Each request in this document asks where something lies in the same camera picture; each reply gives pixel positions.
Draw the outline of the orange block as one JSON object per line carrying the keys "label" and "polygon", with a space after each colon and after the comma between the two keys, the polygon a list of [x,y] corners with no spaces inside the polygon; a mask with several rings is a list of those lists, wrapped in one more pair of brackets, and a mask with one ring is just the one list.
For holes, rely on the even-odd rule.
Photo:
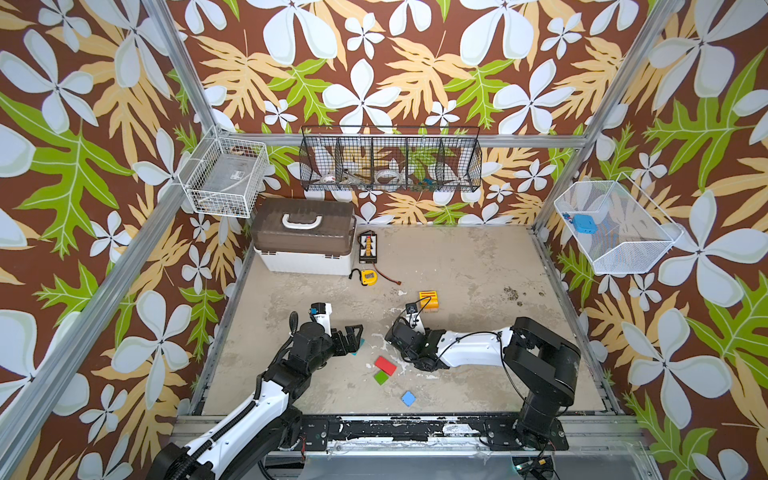
{"label": "orange block", "polygon": [[437,311],[439,309],[439,301],[433,297],[425,297],[420,300],[420,307],[426,311]]}

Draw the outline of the green block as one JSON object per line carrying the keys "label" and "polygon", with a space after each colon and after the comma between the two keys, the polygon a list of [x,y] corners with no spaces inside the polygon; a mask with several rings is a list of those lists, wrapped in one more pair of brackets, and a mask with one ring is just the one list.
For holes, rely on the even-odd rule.
{"label": "green block", "polygon": [[379,385],[383,385],[389,379],[389,375],[384,371],[379,371],[374,375],[374,379]]}

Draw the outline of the teal wedge block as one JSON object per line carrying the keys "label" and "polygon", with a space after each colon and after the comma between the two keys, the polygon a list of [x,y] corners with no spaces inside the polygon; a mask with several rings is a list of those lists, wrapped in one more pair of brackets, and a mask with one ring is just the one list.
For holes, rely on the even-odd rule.
{"label": "teal wedge block", "polygon": [[361,338],[358,349],[355,352],[353,352],[352,355],[357,355],[358,353],[361,353],[364,343],[365,343],[365,339]]}

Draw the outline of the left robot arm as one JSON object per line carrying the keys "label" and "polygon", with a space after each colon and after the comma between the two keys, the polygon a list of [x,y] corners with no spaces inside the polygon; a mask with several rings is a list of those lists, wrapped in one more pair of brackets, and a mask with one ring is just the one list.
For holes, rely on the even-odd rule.
{"label": "left robot arm", "polygon": [[314,303],[309,320],[289,316],[290,335],[264,371],[254,392],[223,420],[184,446],[171,443],[154,459],[149,479],[240,479],[266,455],[300,442],[302,412],[295,401],[314,372],[332,357],[359,350],[361,324],[333,328],[331,305]]}

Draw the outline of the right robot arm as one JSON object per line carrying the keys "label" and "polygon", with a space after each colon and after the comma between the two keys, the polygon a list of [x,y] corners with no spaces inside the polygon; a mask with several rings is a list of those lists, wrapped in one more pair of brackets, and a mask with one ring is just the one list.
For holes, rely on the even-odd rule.
{"label": "right robot arm", "polygon": [[402,359],[425,372],[466,365],[495,366],[528,389],[512,427],[517,445],[555,446],[558,416],[574,404],[581,352],[572,342],[529,317],[507,328],[460,333],[423,326],[419,317],[395,320],[385,335]]}

